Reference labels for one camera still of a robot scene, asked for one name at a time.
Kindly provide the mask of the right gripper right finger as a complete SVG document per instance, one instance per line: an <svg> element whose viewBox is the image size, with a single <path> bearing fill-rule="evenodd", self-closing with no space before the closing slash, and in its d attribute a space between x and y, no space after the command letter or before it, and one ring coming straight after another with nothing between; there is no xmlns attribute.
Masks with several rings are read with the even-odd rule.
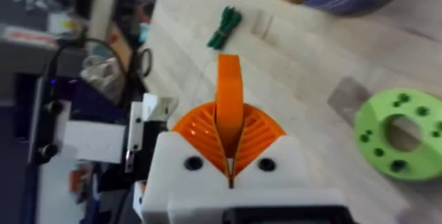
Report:
<svg viewBox="0 0 442 224"><path fill-rule="evenodd" d="M233 185L242 189L286 189L339 195L309 177L301 141L265 112L244 106L244 127L233 162Z"/></svg>

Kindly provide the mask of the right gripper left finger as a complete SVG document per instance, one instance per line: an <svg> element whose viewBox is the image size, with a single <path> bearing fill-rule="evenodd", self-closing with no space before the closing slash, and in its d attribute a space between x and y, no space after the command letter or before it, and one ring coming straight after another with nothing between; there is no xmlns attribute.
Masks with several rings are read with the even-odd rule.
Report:
<svg viewBox="0 0 442 224"><path fill-rule="evenodd" d="M202 104L159 134L140 214L170 217L173 207L204 207L229 191L229 166L215 125L215 104Z"/></svg>

